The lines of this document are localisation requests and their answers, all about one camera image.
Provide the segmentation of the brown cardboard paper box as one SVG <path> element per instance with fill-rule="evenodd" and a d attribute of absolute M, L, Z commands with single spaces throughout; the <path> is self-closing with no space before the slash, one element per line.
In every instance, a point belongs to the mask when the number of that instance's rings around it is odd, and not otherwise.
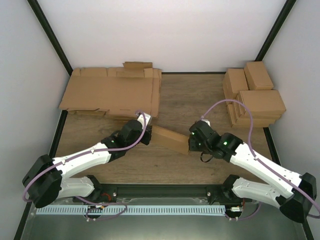
<path fill-rule="evenodd" d="M 166 149 L 181 153 L 183 155 L 189 154 L 188 136 L 160 126 L 152 126 L 150 142 L 152 144 L 162 146 Z"/>

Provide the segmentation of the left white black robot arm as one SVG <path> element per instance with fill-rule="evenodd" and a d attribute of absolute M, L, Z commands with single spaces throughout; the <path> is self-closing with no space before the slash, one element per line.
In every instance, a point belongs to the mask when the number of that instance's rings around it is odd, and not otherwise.
<path fill-rule="evenodd" d="M 75 197 L 90 204 L 110 203 L 112 198 L 103 195 L 103 187 L 96 177 L 75 175 L 89 168 L 104 165 L 124 157 L 137 144 L 148 145 L 151 141 L 151 116 L 140 113 L 129 120 L 121 130 L 97 144 L 62 157 L 40 156 L 22 180 L 22 199 L 43 208 L 57 199 Z"/>

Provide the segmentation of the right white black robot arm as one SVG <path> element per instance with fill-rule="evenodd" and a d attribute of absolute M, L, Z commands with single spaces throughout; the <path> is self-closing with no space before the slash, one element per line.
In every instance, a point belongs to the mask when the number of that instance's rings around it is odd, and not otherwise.
<path fill-rule="evenodd" d="M 190 128 L 189 150 L 210 155 L 241 167 L 263 183 L 230 175 L 222 188 L 223 198 L 229 202 L 236 198 L 257 200 L 279 209 L 288 219 L 304 223 L 317 198 L 317 181 L 310 174 L 303 175 L 283 168 L 251 150 L 242 139 L 231 133 L 219 135 L 209 121 L 200 120 Z"/>

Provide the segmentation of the folded cardboard box front bottom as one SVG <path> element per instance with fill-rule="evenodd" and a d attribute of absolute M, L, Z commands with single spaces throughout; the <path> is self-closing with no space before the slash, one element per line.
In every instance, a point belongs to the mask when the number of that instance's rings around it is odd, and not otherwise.
<path fill-rule="evenodd" d="M 229 116 L 229 121 L 232 128 L 249 128 L 251 125 L 251 120 L 249 117 L 240 117 L 237 112 L 235 105 L 228 104 L 227 112 Z M 263 118 L 253 118 L 254 128 L 267 128 L 269 125 L 274 124 L 277 119 L 263 119 Z"/>

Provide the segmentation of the folded cardboard box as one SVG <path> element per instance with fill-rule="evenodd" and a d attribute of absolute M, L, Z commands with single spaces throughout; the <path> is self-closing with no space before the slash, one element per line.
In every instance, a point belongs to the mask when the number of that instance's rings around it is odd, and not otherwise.
<path fill-rule="evenodd" d="M 248 84 L 242 68 L 228 68 L 222 81 L 226 99 L 235 99 L 239 91 L 247 91 Z"/>
<path fill-rule="evenodd" d="M 240 117 L 237 112 L 235 105 L 228 104 L 227 112 L 229 116 L 229 121 L 232 128 L 249 128 L 251 125 L 251 120 L 249 117 Z M 267 128 L 269 125 L 274 124 L 277 119 L 263 119 L 263 118 L 253 118 L 254 128 Z"/>
<path fill-rule="evenodd" d="M 247 62 L 244 73 L 249 90 L 272 90 L 274 85 L 262 61 Z"/>
<path fill-rule="evenodd" d="M 246 106 L 243 115 L 253 117 L 280 116 L 286 111 L 285 104 L 277 90 L 241 90 L 238 93 L 239 101 Z"/>

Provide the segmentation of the folded cardboard box back left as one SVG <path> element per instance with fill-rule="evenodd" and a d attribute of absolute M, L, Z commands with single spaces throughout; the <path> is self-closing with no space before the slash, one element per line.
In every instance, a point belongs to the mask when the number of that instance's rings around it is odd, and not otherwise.
<path fill-rule="evenodd" d="M 239 91 L 247 91 L 248 84 L 242 68 L 228 68 L 222 81 L 226 99 L 235 99 Z"/>

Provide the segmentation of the folded cardboard box front top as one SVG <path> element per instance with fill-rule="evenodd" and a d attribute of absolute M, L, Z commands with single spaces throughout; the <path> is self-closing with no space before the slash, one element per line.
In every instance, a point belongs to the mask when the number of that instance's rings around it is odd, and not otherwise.
<path fill-rule="evenodd" d="M 277 90 L 241 90 L 238 93 L 239 101 L 246 106 L 243 115 L 253 117 L 280 116 L 286 111 L 285 104 Z"/>

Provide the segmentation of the folded cardboard box back right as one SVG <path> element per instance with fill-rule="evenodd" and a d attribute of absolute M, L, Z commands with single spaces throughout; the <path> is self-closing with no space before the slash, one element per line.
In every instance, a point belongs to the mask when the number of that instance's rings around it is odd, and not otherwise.
<path fill-rule="evenodd" d="M 272 90 L 274 85 L 262 61 L 247 62 L 244 73 L 249 90 Z"/>

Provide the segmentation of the stack of flat cardboard sheets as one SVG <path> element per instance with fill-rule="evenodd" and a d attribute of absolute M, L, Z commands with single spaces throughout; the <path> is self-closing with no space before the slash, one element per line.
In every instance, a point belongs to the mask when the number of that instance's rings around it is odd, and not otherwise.
<path fill-rule="evenodd" d="M 137 111 L 158 117 L 162 70 L 151 62 L 122 67 L 75 68 L 59 108 L 78 115 L 132 118 Z"/>

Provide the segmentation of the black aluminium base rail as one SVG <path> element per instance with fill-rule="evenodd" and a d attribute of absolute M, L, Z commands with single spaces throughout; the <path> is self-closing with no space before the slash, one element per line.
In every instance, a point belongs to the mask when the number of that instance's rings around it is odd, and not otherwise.
<path fill-rule="evenodd" d="M 200 198 L 210 204 L 228 200 L 221 184 L 103 184 L 100 196 L 109 202 L 120 198 Z"/>

